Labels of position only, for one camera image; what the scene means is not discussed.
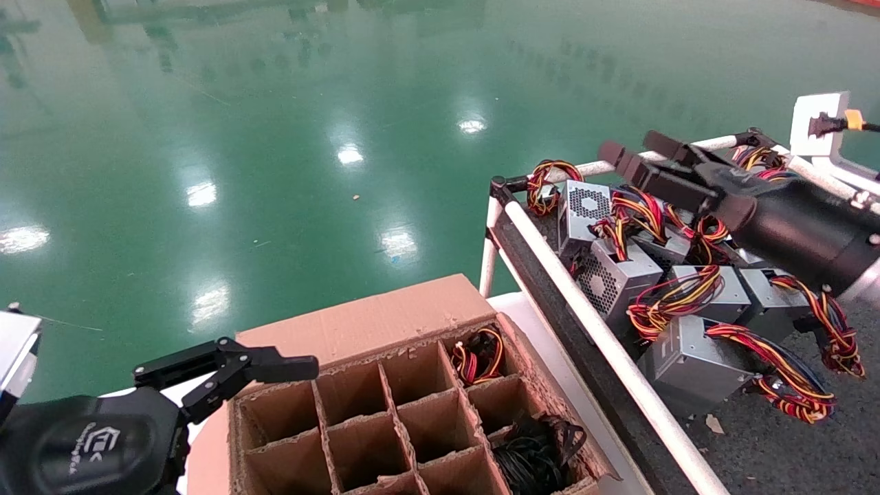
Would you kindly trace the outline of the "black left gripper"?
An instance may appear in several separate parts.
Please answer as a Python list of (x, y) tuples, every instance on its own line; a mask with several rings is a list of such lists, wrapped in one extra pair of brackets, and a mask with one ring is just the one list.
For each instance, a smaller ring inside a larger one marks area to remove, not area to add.
[[(139, 364), (133, 377), (140, 389), (129, 394), (17, 406), (2, 425), (1, 492), (175, 494), (188, 423), (204, 422), (252, 382), (307, 382), (318, 374), (315, 356), (283, 357), (274, 346), (220, 338)], [(202, 376), (180, 410), (157, 392)]]

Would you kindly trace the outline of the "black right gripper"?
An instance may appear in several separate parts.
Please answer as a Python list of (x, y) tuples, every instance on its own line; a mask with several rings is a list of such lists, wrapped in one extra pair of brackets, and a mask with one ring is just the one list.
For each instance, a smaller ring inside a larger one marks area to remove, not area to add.
[[(763, 181), (729, 160), (658, 131), (644, 147), (660, 159), (644, 159), (614, 141), (598, 159), (641, 192), (674, 207), (710, 210), (742, 248), (830, 294), (878, 292), (878, 215), (860, 210), (805, 179)], [(708, 188), (694, 167), (708, 166)]]

